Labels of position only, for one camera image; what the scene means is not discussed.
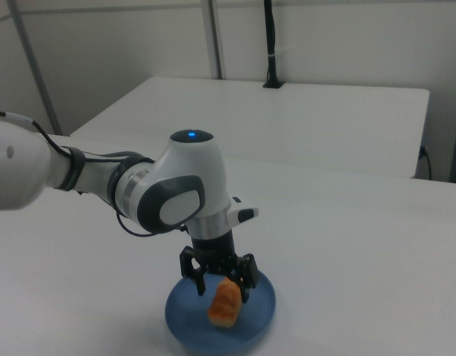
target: white background table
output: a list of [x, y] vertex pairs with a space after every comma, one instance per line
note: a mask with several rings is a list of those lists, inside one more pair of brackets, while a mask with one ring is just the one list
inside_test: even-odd
[[228, 157], [409, 178], [428, 100], [421, 89], [150, 78], [71, 136], [160, 146], [199, 128]]
[[[225, 163], [231, 195], [260, 208], [234, 229], [236, 250], [254, 253], [277, 293], [250, 355], [456, 355], [456, 185]], [[164, 319], [189, 243], [131, 237], [88, 194], [48, 189], [0, 211], [0, 355], [194, 355]]]

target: food item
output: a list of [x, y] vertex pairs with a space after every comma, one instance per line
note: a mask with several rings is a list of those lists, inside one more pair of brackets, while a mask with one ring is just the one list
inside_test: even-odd
[[217, 286], [216, 295], [208, 309], [208, 318], [215, 326], [231, 328], [236, 323], [241, 307], [239, 286], [226, 277]]

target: white wall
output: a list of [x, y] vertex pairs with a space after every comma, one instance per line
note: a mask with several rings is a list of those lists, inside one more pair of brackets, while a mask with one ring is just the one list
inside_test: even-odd
[[[456, 2], [299, 3], [274, 7], [279, 77], [430, 90], [423, 143], [434, 179], [447, 180], [456, 135]], [[265, 81], [262, 1], [218, 0], [217, 11], [225, 78]], [[419, 177], [427, 176], [424, 163]]]
[[151, 76], [211, 78], [199, 0], [19, 6], [65, 135]]
[[30, 116], [53, 132], [5, 0], [0, 0], [0, 111]]

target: blue plate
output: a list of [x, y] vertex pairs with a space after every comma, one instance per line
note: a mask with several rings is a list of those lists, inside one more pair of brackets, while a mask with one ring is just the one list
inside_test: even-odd
[[165, 305], [165, 320], [171, 333], [189, 349], [206, 354], [239, 351], [254, 344], [267, 329], [275, 310], [274, 287], [264, 274], [259, 275], [236, 324], [228, 329], [214, 326], [207, 315], [223, 277], [205, 274], [206, 291], [201, 297], [191, 280], [180, 280]]

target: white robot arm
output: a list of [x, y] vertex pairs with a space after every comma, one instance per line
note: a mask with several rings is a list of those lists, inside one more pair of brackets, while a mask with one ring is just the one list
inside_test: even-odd
[[0, 120], [0, 210], [23, 208], [51, 187], [96, 194], [118, 218], [121, 214], [151, 234], [184, 224], [193, 248], [186, 246], [180, 254], [182, 276], [191, 278], [201, 295], [204, 273], [225, 275], [239, 284], [247, 301], [248, 290], [258, 281], [257, 266], [252, 254], [236, 255], [232, 228], [257, 216], [258, 209], [229, 197], [213, 135], [176, 132], [154, 162], [131, 152], [101, 156], [60, 148], [32, 119], [0, 116], [36, 126], [47, 140]]

